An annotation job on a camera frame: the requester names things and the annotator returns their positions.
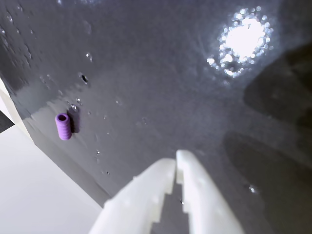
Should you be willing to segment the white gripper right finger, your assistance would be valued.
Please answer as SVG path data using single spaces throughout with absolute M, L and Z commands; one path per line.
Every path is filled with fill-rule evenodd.
M 176 183 L 182 187 L 182 209 L 188 215 L 189 233 L 244 233 L 220 190 L 190 151 L 176 152 Z

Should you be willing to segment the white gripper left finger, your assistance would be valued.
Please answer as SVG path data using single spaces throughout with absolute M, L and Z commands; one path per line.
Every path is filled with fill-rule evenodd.
M 162 158 L 104 203 L 91 234 L 149 234 L 173 190 L 176 161 Z

